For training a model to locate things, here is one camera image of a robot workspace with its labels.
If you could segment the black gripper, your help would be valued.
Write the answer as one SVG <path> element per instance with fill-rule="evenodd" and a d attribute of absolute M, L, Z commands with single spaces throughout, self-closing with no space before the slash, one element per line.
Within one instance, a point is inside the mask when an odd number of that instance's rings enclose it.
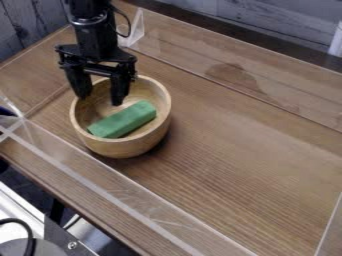
<path fill-rule="evenodd" d="M 91 75 L 110 77 L 112 102 L 114 106 L 121 106 L 137 75 L 137 57 L 120 47 L 116 18 L 113 15 L 86 19 L 74 17 L 71 24 L 77 43 L 58 45 L 55 50 L 75 95 L 81 99 L 91 95 Z"/>

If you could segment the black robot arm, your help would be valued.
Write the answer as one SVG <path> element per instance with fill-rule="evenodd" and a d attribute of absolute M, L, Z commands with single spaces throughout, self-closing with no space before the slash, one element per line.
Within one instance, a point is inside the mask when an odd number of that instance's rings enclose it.
<path fill-rule="evenodd" d="M 66 0 L 66 3 L 77 44 L 55 47 L 61 68 L 81 99 L 86 99 L 93 93 L 91 76 L 108 77 L 112 103 L 121 106 L 137 79 L 138 58 L 120 47 L 118 37 L 128 38 L 132 33 L 124 35 L 118 32 L 116 14 L 121 14 L 128 21 L 129 17 L 113 5 L 112 0 Z"/>

